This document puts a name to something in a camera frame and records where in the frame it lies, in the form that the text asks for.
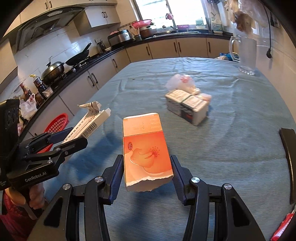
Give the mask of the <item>person's left hand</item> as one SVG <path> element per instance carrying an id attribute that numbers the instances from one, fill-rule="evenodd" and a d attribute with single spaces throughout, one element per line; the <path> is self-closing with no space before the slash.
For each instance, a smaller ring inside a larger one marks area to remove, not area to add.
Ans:
<path id="1" fill-rule="evenodd" d="M 25 197 L 11 187 L 7 188 L 5 193 L 16 206 L 23 206 L 27 203 Z M 33 209 L 43 208 L 45 205 L 44 193 L 43 183 L 32 186 L 29 191 L 29 206 Z"/>

